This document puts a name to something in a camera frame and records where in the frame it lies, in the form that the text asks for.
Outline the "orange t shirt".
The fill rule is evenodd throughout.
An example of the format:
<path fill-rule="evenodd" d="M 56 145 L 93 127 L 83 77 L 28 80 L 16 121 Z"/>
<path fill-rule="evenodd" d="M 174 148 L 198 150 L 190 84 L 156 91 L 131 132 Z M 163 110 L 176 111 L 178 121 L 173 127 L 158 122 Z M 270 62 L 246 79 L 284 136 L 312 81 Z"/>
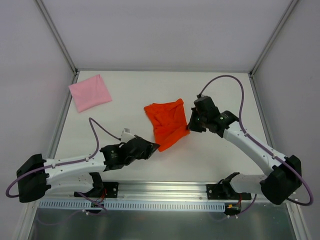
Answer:
<path fill-rule="evenodd" d="M 153 126 L 155 142 L 160 145 L 159 152 L 169 149 L 190 133 L 181 98 L 174 102 L 152 103 L 144 107 L 144 112 Z"/>

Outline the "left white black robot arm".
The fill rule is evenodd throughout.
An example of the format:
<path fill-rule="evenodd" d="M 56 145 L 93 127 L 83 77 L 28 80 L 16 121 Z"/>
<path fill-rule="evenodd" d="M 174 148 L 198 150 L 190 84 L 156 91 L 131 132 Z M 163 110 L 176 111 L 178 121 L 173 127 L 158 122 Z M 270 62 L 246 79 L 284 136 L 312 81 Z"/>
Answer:
<path fill-rule="evenodd" d="M 29 203 L 49 194 L 73 193 L 101 198 L 107 194 L 101 173 L 120 170 L 135 160 L 147 160 L 160 147 L 138 135 L 128 135 L 124 142 L 106 145 L 93 155 L 65 159 L 31 156 L 16 172 L 18 199 Z"/>

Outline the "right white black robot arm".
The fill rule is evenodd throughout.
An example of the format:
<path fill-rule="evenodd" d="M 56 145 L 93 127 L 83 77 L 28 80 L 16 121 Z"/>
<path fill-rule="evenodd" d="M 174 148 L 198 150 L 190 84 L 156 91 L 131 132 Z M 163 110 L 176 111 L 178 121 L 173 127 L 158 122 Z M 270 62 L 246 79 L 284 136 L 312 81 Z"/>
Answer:
<path fill-rule="evenodd" d="M 232 112 L 220 112 L 209 96 L 194 101 L 188 129 L 193 132 L 217 134 L 245 153 L 261 170 L 262 174 L 234 172 L 222 182 L 222 194 L 232 199 L 238 194 L 264 195 L 275 205 L 282 204 L 301 185 L 301 161 L 295 155 L 285 156 L 263 144 L 252 140 L 252 136 L 241 125 Z"/>

